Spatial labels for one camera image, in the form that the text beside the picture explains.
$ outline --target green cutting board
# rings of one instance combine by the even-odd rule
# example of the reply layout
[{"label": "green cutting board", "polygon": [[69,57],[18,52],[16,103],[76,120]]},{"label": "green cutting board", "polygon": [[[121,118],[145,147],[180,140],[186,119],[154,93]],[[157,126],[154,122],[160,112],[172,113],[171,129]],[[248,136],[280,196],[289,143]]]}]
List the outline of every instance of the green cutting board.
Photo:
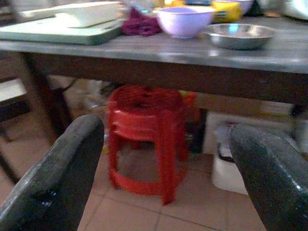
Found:
[{"label": "green cutting board", "polygon": [[64,27],[55,18],[0,27],[0,39],[98,45],[120,35],[123,20],[113,20],[86,28]]}]

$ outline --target tiled floor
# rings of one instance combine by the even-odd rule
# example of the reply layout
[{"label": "tiled floor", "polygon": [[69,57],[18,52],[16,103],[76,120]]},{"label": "tiled floor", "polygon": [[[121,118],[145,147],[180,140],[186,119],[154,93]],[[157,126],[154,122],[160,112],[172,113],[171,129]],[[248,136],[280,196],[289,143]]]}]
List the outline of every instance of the tiled floor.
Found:
[{"label": "tiled floor", "polygon": [[[31,114],[4,126],[14,141],[6,143],[0,138],[0,147],[22,175],[43,157],[49,145]],[[107,177],[107,156],[102,155],[78,231],[264,231],[248,196],[212,185],[211,163],[210,155],[192,160],[176,201],[162,206],[159,196],[113,189]],[[142,151],[122,151],[120,169],[140,180],[157,178],[152,146],[145,144]],[[0,172],[0,203],[12,188]]]}]

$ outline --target metal bowl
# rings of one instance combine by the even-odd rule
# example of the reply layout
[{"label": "metal bowl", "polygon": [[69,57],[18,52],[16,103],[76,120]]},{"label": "metal bowl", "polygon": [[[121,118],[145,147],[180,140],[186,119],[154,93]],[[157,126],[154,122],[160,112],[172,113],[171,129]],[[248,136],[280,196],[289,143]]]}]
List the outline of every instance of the metal bowl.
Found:
[{"label": "metal bowl", "polygon": [[232,50],[256,50],[275,35],[275,30],[252,24],[215,24],[208,26],[205,33],[216,46]]}]

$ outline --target gray table surface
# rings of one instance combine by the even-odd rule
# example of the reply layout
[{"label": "gray table surface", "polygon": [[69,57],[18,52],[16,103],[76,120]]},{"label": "gray table surface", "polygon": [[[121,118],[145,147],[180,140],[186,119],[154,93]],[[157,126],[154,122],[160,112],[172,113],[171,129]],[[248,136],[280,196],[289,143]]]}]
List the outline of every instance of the gray table surface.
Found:
[{"label": "gray table surface", "polygon": [[258,51],[217,48],[204,35],[180,40],[165,33],[150,37],[119,36],[98,46],[3,40],[0,50],[308,74],[308,22],[245,17],[239,23],[270,26],[277,29],[277,35]]}]

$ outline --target red plastic stool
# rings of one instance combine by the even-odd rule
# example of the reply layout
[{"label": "red plastic stool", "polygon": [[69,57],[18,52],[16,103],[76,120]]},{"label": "red plastic stool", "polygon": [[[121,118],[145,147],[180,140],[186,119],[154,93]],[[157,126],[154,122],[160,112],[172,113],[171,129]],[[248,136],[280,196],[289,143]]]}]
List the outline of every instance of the red plastic stool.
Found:
[{"label": "red plastic stool", "polygon": [[[142,195],[162,195],[163,204],[174,200],[175,189],[187,168],[176,174],[176,152],[187,161],[185,140],[185,104],[178,91],[141,86],[123,86],[109,98],[109,179],[115,188]],[[121,175],[117,169],[117,151],[124,139],[155,143],[159,182],[144,182]]]}]

